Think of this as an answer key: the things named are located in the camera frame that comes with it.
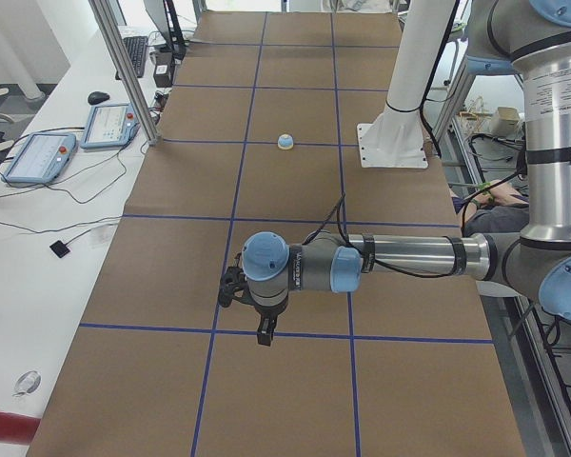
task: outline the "small white cap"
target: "small white cap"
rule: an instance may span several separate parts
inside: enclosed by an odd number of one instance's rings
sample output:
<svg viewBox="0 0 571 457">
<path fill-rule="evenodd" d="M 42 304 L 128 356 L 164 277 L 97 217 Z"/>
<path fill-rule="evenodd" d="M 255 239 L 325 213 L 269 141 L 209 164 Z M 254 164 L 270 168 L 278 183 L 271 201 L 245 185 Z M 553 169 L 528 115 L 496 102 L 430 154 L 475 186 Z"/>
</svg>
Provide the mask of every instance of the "small white cap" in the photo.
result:
<svg viewBox="0 0 571 457">
<path fill-rule="evenodd" d="M 288 135 L 287 133 L 284 133 L 277 140 L 277 147 L 279 149 L 292 149 L 292 148 L 294 148 L 294 138 L 292 138 L 292 135 Z"/>
</svg>

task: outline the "person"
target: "person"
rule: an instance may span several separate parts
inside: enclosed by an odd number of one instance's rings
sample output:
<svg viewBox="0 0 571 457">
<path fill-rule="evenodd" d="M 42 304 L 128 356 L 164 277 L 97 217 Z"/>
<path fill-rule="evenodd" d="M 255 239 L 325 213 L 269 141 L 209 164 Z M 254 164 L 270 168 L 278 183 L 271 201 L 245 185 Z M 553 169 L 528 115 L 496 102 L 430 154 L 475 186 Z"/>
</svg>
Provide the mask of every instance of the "person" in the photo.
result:
<svg viewBox="0 0 571 457">
<path fill-rule="evenodd" d="M 508 183 L 500 184 L 474 197 L 467 205 L 465 223 L 463 223 L 465 201 L 452 190 L 450 195 L 455 212 L 459 216 L 463 236 L 474 233 L 513 233 L 521 231 L 529 223 L 528 198 Z"/>
</svg>

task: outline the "blue and white tablet device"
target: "blue and white tablet device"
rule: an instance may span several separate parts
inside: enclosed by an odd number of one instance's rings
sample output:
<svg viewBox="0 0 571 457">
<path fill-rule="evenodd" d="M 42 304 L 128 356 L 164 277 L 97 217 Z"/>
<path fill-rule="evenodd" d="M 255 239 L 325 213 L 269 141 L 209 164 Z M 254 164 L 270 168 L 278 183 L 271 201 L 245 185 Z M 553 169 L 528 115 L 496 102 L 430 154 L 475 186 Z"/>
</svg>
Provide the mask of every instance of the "blue and white tablet device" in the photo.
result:
<svg viewBox="0 0 571 457">
<path fill-rule="evenodd" d="M 131 104 L 96 105 L 91 108 L 80 146 L 83 149 L 110 149 L 126 146 L 140 124 Z"/>
<path fill-rule="evenodd" d="M 32 133 L 14 156 L 2 180 L 47 184 L 59 176 L 76 150 L 73 133 Z"/>
</svg>

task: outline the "red cylinder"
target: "red cylinder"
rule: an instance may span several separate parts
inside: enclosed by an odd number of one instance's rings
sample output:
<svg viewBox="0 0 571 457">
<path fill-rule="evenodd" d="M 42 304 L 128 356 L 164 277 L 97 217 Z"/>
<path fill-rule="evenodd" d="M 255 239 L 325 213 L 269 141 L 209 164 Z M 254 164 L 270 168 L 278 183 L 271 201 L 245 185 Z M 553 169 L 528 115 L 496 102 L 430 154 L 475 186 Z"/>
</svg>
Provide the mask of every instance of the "red cylinder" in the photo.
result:
<svg viewBox="0 0 571 457">
<path fill-rule="evenodd" d="M 36 417 L 0 411 L 0 443 L 28 445 L 40 425 Z"/>
</svg>

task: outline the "label on robot arm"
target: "label on robot arm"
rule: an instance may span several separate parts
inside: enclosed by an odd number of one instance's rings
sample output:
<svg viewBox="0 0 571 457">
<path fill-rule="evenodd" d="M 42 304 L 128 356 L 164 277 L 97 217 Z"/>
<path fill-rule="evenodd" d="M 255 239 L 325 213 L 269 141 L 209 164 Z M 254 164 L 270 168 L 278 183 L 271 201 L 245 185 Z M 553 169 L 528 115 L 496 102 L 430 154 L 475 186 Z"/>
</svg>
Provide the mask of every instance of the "label on robot arm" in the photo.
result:
<svg viewBox="0 0 571 457">
<path fill-rule="evenodd" d="M 526 121 L 563 114 L 571 114 L 571 69 L 552 71 L 524 81 Z"/>
</svg>

